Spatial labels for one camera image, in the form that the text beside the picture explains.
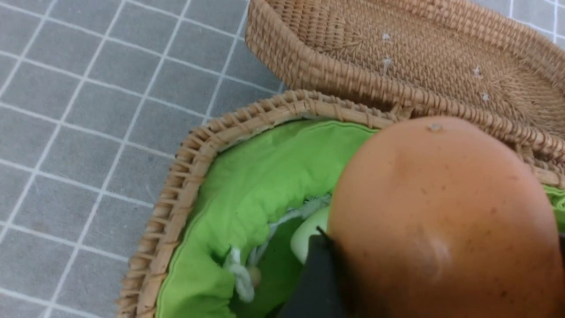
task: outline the white cord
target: white cord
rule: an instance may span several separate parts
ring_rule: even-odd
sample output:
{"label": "white cord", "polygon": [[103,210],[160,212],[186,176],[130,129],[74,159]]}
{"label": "white cord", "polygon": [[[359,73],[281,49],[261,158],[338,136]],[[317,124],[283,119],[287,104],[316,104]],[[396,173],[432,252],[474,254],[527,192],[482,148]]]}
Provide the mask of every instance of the white cord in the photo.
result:
{"label": "white cord", "polygon": [[[259,247],[255,247],[249,253],[247,258],[247,265],[249,267],[255,267],[259,264],[259,261],[263,257],[263,254],[267,250],[269,242],[275,236],[279,225],[284,224],[294,218],[301,217],[303,220],[309,218],[319,209],[329,206],[332,200],[331,195],[324,195],[321,197],[313,197],[306,200],[304,204],[298,209],[288,209],[287,213],[283,215],[279,221],[269,224],[269,236],[265,243]],[[236,276],[236,292],[239,294],[240,299],[246,303],[253,301],[255,297],[255,289],[253,287],[253,281],[251,280],[251,275],[245,266],[241,265],[241,249],[232,247],[228,257],[225,260],[224,268],[228,269],[231,273]]]}

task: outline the green fabric lining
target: green fabric lining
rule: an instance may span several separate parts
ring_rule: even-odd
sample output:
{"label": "green fabric lining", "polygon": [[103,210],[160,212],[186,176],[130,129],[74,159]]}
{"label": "green fabric lining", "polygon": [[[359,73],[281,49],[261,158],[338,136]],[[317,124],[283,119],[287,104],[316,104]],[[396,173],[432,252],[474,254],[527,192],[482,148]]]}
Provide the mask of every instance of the green fabric lining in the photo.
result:
{"label": "green fabric lining", "polygon": [[565,190],[545,185],[544,189],[553,205],[553,212],[555,213],[559,232],[565,233]]}
{"label": "green fabric lining", "polygon": [[[237,299],[234,276],[221,267],[230,246],[240,248],[245,261],[267,239],[268,223],[287,208],[333,192],[342,169],[374,132],[352,123],[298,121],[222,153],[210,167],[195,202],[195,217],[171,259],[158,295],[157,318],[264,317],[284,301],[301,270],[290,257],[290,237],[301,221],[292,220],[277,231],[259,263],[263,281],[251,304]],[[565,191],[547,186],[545,191],[559,229],[565,231]]]}

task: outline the floor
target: floor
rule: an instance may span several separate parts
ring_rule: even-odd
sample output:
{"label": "floor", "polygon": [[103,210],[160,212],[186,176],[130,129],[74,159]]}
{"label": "floor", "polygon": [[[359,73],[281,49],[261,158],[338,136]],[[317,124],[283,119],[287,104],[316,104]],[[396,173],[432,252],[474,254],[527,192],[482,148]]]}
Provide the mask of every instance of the floor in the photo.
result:
{"label": "floor", "polygon": [[[565,48],[565,0],[482,0]],[[179,142],[283,89],[247,0],[0,0],[0,318],[112,317]]]}

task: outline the wicker basket lid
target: wicker basket lid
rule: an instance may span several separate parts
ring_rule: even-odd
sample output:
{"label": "wicker basket lid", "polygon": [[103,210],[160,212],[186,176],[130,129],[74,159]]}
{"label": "wicker basket lid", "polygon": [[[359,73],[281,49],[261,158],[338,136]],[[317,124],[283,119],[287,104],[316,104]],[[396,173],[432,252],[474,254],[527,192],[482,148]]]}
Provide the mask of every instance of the wicker basket lid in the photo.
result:
{"label": "wicker basket lid", "polygon": [[564,172],[565,52],[463,0],[251,0],[246,43],[291,88],[454,115]]}

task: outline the wicker basket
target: wicker basket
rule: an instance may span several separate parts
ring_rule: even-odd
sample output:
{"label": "wicker basket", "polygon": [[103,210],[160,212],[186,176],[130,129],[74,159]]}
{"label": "wicker basket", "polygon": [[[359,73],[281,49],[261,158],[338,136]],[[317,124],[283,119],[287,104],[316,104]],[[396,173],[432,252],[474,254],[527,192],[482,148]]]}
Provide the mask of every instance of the wicker basket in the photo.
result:
{"label": "wicker basket", "polygon": [[464,0],[251,0],[251,51],[292,89],[464,118],[565,172],[565,52]]}
{"label": "wicker basket", "polygon": [[[154,317],[155,302],[181,233],[210,164],[222,151],[253,135],[300,118],[330,118],[369,128],[384,128],[400,119],[393,113],[340,100],[319,92],[289,91],[213,119],[184,140],[153,216],[130,259],[118,300],[118,317]],[[565,187],[563,176],[532,166],[544,184]]]}

